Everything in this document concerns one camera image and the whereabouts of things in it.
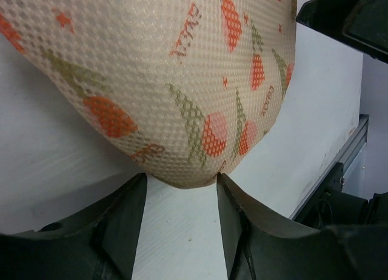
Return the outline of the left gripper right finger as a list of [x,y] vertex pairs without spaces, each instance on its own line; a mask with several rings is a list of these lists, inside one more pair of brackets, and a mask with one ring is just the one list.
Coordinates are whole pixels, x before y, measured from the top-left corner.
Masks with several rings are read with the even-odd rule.
[[228,279],[387,279],[386,225],[318,230],[275,212],[226,174],[216,180]]

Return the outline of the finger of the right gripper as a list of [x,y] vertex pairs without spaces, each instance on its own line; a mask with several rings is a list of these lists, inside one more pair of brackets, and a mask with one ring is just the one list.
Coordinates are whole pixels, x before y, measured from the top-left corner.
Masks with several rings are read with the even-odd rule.
[[374,59],[387,60],[387,0],[310,0],[296,21]]

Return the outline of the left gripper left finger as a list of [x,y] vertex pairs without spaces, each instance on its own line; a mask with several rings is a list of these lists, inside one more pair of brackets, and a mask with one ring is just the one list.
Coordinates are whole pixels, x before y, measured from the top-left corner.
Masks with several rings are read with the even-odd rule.
[[146,195],[139,173],[37,232],[1,235],[1,279],[131,279]]

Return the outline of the floral mesh laundry bag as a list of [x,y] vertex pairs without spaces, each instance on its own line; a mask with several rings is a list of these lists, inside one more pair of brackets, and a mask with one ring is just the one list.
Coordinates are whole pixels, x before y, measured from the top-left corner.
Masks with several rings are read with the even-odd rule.
[[1,33],[154,177],[213,184],[268,134],[297,0],[1,0]]

